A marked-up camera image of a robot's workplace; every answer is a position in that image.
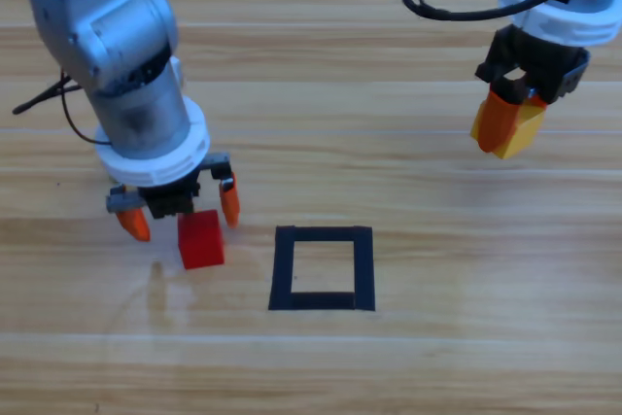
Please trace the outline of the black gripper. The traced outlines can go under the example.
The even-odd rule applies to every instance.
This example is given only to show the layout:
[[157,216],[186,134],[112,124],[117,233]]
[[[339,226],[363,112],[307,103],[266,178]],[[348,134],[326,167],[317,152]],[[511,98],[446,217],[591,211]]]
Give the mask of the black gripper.
[[590,58],[584,48],[548,42],[514,25],[498,30],[475,72],[490,85],[479,121],[480,149],[492,153],[506,142],[526,99],[528,106],[546,109],[574,91]]
[[239,224],[240,201],[229,155],[207,155],[189,174],[163,186],[138,188],[130,192],[126,191],[124,184],[113,187],[106,197],[107,211],[116,214],[121,227],[135,240],[149,242],[151,232],[141,208],[147,206],[155,219],[193,213],[193,199],[199,196],[198,177],[202,171],[210,171],[211,176],[219,181],[226,224],[236,228]]

